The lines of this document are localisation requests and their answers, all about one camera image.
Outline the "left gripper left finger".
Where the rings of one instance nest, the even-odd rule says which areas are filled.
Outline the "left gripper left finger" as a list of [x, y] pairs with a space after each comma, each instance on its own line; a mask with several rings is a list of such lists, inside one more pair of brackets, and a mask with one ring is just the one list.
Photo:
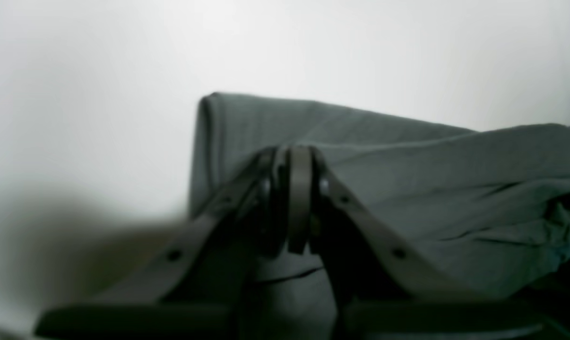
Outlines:
[[257, 261], [277, 256], [276, 148], [259, 152], [158, 256], [84, 303], [43, 312], [51, 340], [237, 340], [238, 306]]

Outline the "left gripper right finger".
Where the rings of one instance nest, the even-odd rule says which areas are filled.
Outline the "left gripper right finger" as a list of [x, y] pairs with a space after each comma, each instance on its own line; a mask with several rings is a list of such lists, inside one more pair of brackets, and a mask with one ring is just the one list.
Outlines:
[[321, 256], [335, 340], [570, 340], [524, 303], [481, 294], [432, 266], [375, 218], [316, 148], [287, 151], [288, 250]]

